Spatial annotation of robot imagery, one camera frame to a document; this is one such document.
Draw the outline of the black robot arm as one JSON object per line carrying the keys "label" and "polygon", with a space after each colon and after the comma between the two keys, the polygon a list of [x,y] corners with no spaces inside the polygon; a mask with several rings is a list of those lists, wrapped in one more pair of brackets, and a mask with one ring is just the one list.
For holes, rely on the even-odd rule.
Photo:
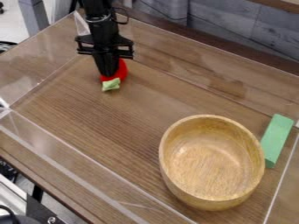
{"label": "black robot arm", "polygon": [[82,0],[82,3],[90,34],[75,38],[78,53],[93,56],[101,74],[110,78],[118,73],[121,60],[134,58],[135,43],[121,35],[118,27],[129,20],[118,20],[113,0]]}

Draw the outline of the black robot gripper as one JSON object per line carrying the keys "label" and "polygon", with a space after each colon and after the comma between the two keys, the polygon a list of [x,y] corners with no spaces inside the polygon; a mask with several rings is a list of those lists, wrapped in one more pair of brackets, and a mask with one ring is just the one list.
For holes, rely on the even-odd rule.
{"label": "black robot gripper", "polygon": [[78,36],[75,38],[78,42],[78,53],[91,55],[94,57],[98,70],[102,75],[105,76],[114,76],[118,68],[119,68],[119,58],[123,59],[133,59],[135,55],[134,50],[134,41],[129,38],[125,38],[121,35],[117,35],[113,40],[106,43],[101,44],[97,43],[93,39],[91,35]]}

